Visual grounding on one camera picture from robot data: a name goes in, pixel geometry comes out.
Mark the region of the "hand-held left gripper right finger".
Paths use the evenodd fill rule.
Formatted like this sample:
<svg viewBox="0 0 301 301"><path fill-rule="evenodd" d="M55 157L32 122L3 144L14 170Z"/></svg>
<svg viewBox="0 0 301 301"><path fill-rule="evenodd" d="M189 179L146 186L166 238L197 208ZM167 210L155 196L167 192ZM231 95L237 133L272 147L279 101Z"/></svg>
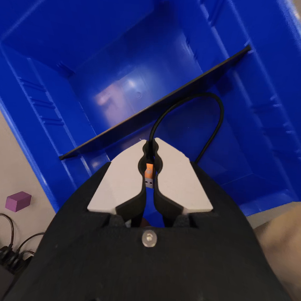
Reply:
<svg viewBox="0 0 301 301"><path fill-rule="evenodd" d="M160 138L153 140L156 170L153 202L165 227L172 227L179 216L209 213L209 200L190 159Z"/></svg>

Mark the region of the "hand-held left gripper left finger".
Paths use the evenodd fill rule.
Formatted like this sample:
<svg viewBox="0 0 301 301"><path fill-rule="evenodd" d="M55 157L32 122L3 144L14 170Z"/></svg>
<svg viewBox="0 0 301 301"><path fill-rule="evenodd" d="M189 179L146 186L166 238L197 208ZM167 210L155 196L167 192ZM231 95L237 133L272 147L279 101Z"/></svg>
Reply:
<svg viewBox="0 0 301 301"><path fill-rule="evenodd" d="M88 211L121 216L140 227L146 206L146 157L148 141L141 140L117 155L109 164Z"/></svg>

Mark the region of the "black cable orange usb plug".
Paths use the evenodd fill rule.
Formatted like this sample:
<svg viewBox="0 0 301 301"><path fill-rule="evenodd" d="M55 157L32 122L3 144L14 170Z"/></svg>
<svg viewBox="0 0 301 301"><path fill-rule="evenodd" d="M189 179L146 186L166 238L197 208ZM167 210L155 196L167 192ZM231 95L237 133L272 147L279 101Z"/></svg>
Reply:
<svg viewBox="0 0 301 301"><path fill-rule="evenodd" d="M198 157L195 159L195 161L194 161L195 164L198 164L198 162L203 157L203 155L205 154L208 147L213 142L213 140L216 137L217 133L219 132L219 130L222 126L223 120L224 120L224 105L223 105L223 102L222 102L222 100L220 99L219 96L217 96L216 94L214 94L212 92L203 92L203 93L194 94L194 95L182 98L180 100L177 100L175 104L173 104L168 109L166 109L158 117L158 119L156 120L156 122L154 123L154 125L151 129L151 132L150 132L150 135L149 135L149 140L148 140L149 151L148 151L148 154L147 154L146 170L145 170L145 184L146 184L146 187L153 188L154 179L155 179L155 175L156 175L156 170L154 168L154 154L153 154L153 139L154 139L154 134L156 132L156 129L158 128L159 124L162 122L162 120L164 119L164 117L167 114L169 114L171 111L173 111L177 107L179 107L179 106L183 105L184 103L186 103L190 100L193 100L195 98L211 98L211 99L215 100L216 103L219 106L219 121L218 121L218 123L216 125L216 128L214 129L212 135L210 136L210 138L206 142L205 146L201 150Z"/></svg>

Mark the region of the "blue plastic bin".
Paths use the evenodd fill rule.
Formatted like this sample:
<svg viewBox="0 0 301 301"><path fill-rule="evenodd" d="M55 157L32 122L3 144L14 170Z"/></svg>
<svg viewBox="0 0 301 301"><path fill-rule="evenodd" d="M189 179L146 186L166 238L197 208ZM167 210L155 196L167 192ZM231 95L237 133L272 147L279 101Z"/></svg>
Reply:
<svg viewBox="0 0 301 301"><path fill-rule="evenodd" d="M1 1L1 110L55 212L152 121L71 151L247 45L209 91L224 122L200 167L246 216L300 201L300 13L293 1Z"/></svg>

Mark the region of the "black bin divider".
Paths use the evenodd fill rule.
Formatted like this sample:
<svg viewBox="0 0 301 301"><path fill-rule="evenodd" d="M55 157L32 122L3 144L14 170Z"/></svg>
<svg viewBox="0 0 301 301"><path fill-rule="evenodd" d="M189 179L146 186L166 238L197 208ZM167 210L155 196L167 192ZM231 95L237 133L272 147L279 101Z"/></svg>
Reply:
<svg viewBox="0 0 301 301"><path fill-rule="evenodd" d="M251 45L247 45L243 50L235 55L214 66L210 70L194 78L182 87L169 93L148 107L142 109L138 113L130 116L124 121L102 132L96 137L88 140L71 151L59 156L60 160L65 160L74 156L82 155L88 152L103 150L128 135L140 130L156 120L164 110L175 104L180 99L183 99L194 94L208 91L216 82L234 67L246 54L251 50Z"/></svg>

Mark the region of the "purple block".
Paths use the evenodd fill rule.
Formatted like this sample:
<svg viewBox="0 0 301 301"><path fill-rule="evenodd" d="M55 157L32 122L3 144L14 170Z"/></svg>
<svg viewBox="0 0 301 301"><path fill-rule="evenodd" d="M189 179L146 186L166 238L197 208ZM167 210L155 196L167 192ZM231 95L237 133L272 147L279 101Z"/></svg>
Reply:
<svg viewBox="0 0 301 301"><path fill-rule="evenodd" d="M18 212L30 205L31 198L30 194L20 191L7 197L5 208L12 212Z"/></svg>

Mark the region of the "person's tan clothing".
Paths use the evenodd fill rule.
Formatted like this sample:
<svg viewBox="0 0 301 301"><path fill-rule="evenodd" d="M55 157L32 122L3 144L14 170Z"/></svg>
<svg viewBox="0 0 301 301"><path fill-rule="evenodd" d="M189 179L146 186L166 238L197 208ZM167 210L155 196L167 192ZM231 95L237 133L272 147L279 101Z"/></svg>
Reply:
<svg viewBox="0 0 301 301"><path fill-rule="evenodd" d="M265 257L292 300L301 296L301 205L291 202L247 217Z"/></svg>

